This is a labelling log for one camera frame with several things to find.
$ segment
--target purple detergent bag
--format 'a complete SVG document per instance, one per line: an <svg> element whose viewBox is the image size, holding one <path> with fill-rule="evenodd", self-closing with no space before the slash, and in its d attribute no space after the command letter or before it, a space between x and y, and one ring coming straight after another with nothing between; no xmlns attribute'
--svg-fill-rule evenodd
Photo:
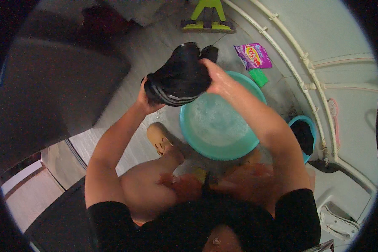
<svg viewBox="0 0 378 252"><path fill-rule="evenodd" d="M250 43L234 46L247 71L254 68L272 68L272 62L263 46L259 43Z"/></svg>

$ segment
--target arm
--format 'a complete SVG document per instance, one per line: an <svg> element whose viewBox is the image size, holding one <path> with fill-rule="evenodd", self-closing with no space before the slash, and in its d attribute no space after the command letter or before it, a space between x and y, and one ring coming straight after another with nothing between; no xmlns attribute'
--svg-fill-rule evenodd
<svg viewBox="0 0 378 252"><path fill-rule="evenodd" d="M164 106L163 104L156 106L148 104L143 87L145 81L146 78L141 83L136 102L104 133L95 147L85 177L85 204L87 208L105 201L125 203L115 167L146 115Z"/></svg>
<svg viewBox="0 0 378 252"><path fill-rule="evenodd" d="M271 153L274 173L282 184L281 194L300 188L310 189L301 147L287 123L215 63L207 59L202 62L213 80L207 92L227 100Z"/></svg>

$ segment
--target pink brush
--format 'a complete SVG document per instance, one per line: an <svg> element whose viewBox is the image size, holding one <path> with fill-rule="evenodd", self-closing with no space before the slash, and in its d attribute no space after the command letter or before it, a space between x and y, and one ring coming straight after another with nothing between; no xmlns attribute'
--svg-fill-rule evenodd
<svg viewBox="0 0 378 252"><path fill-rule="evenodd" d="M337 114L339 113L339 107L337 105L337 102L333 98L330 98L328 100L328 106L329 106L329 111L331 112L331 116L333 117L333 120L335 121L336 144L338 147L340 147L339 123L337 121Z"/></svg>

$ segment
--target green soap bar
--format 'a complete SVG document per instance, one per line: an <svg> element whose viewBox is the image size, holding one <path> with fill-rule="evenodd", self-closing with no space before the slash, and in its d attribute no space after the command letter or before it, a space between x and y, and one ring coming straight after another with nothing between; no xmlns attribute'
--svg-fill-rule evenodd
<svg viewBox="0 0 378 252"><path fill-rule="evenodd" d="M251 69L249 74L260 88L269 81L260 68Z"/></svg>

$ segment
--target soapy water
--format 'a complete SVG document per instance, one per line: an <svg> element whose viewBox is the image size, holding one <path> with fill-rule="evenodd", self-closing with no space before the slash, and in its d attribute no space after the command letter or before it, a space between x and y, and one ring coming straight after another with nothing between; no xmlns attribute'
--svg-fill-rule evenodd
<svg viewBox="0 0 378 252"><path fill-rule="evenodd" d="M251 130L227 101L214 94L193 101L187 115L193 133L213 146L231 145Z"/></svg>

